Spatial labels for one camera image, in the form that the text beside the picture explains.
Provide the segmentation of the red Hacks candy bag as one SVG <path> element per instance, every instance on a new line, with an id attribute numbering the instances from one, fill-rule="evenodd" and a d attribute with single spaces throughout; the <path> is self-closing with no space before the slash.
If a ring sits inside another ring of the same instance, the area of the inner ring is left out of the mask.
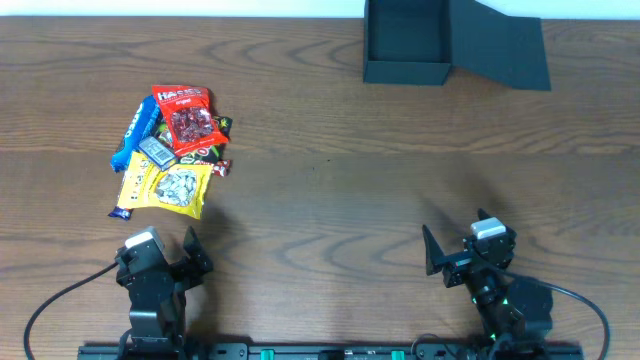
<path id="1" fill-rule="evenodd" d="M 177 156 L 229 142 L 211 113 L 208 88 L 153 85 L 152 94 L 168 126 Z"/>

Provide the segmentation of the black Haribo candy bag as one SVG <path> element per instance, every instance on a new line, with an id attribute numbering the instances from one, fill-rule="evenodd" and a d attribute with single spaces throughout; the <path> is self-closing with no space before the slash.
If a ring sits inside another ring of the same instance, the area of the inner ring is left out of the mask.
<path id="1" fill-rule="evenodd" d="M 229 117 L 215 116 L 214 120 L 218 125 L 220 132 L 229 137 L 233 120 Z M 171 133 L 163 118 L 160 118 L 152 130 L 151 134 L 159 140 L 165 147 L 172 150 L 172 137 Z M 225 145 L 212 145 L 210 147 L 199 148 L 186 155 L 179 156 L 179 160 L 184 164 L 216 164 L 223 160 L 223 152 Z"/>

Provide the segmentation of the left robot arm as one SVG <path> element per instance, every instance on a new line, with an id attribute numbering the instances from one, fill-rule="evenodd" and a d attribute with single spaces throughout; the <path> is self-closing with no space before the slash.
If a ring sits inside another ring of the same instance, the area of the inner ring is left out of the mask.
<path id="1" fill-rule="evenodd" d="M 116 282 L 128 291 L 131 328 L 119 340 L 118 359 L 205 359 L 206 346 L 186 338 L 186 292 L 203 283 L 213 261 L 194 229 L 186 229 L 186 255 L 169 263 L 152 226 L 117 251 Z"/>

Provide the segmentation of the yellow Hacks candy bag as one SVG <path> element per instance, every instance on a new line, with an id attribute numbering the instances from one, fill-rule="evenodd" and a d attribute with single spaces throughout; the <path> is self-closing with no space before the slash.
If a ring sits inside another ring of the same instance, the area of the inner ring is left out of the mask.
<path id="1" fill-rule="evenodd" d="M 146 155 L 134 152 L 117 207 L 157 207 L 200 219 L 212 171 L 211 164 L 175 164 L 162 171 Z"/>

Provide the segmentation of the black gift box with lid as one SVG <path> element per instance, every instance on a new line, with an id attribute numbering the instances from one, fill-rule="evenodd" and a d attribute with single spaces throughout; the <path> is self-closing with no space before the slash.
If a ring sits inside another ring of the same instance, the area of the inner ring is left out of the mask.
<path id="1" fill-rule="evenodd" d="M 363 81 L 442 86 L 454 68 L 549 91 L 541 20 L 476 0 L 367 0 Z"/>

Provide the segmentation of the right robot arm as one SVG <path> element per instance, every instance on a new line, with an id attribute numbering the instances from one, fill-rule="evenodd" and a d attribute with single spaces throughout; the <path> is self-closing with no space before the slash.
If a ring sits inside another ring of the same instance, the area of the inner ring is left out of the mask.
<path id="1" fill-rule="evenodd" d="M 509 275 L 517 233 L 480 209 L 463 249 L 445 254 L 430 229 L 422 234 L 426 274 L 440 274 L 447 288 L 465 286 L 479 312 L 484 334 L 458 359 L 549 359 L 545 338 L 552 329 L 551 290 L 532 278 Z"/>

